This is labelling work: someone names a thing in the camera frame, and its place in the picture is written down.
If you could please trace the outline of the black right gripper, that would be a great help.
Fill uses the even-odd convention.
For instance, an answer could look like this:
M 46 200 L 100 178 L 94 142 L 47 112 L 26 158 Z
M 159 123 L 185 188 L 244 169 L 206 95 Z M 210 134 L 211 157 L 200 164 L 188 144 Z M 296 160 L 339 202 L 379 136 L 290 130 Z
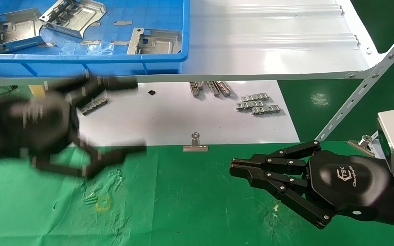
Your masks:
M 318 229 L 324 229 L 334 214 L 360 221 L 383 221 L 385 194 L 391 182 L 387 163 L 361 155 L 318 151 L 321 151 L 320 142 L 313 140 L 270 154 L 256 153 L 249 159 L 234 158 L 230 174 L 246 179 L 253 188 L 266 190 Z M 267 171 L 304 170 L 306 157 L 310 157 L 309 196 L 326 209 L 304 197 L 308 189 L 306 180 Z

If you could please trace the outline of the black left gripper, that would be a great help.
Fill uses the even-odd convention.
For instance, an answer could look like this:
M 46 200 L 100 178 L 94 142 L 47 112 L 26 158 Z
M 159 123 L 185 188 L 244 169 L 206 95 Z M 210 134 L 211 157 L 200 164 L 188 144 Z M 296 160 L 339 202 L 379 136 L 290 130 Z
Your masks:
M 9 150 L 33 155 L 33 166 L 40 171 L 66 176 L 94 178 L 108 166 L 124 163 L 129 154 L 146 152 L 144 142 L 103 152 L 75 137 L 79 120 L 75 107 L 84 107 L 103 91 L 134 90 L 136 77 L 70 77 L 47 85 L 47 98 L 13 102 L 2 113 L 5 144 Z M 54 164 L 51 155 L 74 143 L 90 156 L 82 167 Z

